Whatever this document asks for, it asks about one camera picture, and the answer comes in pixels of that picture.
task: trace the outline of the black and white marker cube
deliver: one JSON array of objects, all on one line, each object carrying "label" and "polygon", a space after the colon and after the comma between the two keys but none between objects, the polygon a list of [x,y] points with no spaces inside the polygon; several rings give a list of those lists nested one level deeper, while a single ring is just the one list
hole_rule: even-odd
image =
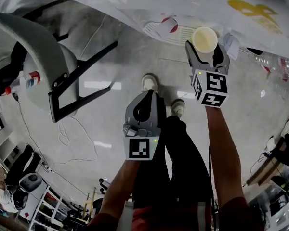
[{"label": "black and white marker cube", "polygon": [[152,160],[158,145],[158,140],[159,137],[124,137],[126,160]]},{"label": "black and white marker cube", "polygon": [[221,107],[229,98],[224,74],[195,69],[192,86],[197,100],[206,106]]}]

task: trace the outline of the bottle label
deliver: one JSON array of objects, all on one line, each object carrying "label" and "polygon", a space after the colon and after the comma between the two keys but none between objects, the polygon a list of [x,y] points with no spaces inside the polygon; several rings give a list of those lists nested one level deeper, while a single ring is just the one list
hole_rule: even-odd
[{"label": "bottle label", "polygon": [[40,82],[39,73],[34,71],[27,75],[27,88],[33,87]]}]

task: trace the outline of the yellow logo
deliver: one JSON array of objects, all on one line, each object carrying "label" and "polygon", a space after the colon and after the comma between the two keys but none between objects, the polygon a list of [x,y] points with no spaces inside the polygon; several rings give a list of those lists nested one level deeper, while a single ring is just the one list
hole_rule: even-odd
[{"label": "yellow logo", "polygon": [[263,5],[257,4],[256,6],[244,2],[241,0],[229,0],[228,4],[240,11],[243,15],[247,17],[252,17],[252,19],[264,27],[266,30],[272,33],[282,34],[279,25],[277,22],[271,17],[271,15],[277,14],[271,8]]}]

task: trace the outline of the person's hand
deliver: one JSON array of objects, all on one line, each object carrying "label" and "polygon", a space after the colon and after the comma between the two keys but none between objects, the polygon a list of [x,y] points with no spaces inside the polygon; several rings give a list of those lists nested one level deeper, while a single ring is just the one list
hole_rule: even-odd
[{"label": "person's hand", "polygon": [[2,190],[6,190],[6,185],[5,185],[5,182],[4,181],[0,181],[0,189]]}]

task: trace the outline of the white paper cup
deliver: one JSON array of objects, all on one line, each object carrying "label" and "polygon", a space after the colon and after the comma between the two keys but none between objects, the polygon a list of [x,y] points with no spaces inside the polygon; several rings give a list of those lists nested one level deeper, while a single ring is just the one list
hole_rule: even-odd
[{"label": "white paper cup", "polygon": [[201,26],[192,34],[192,44],[201,53],[210,53],[217,46],[217,35],[209,27]]}]

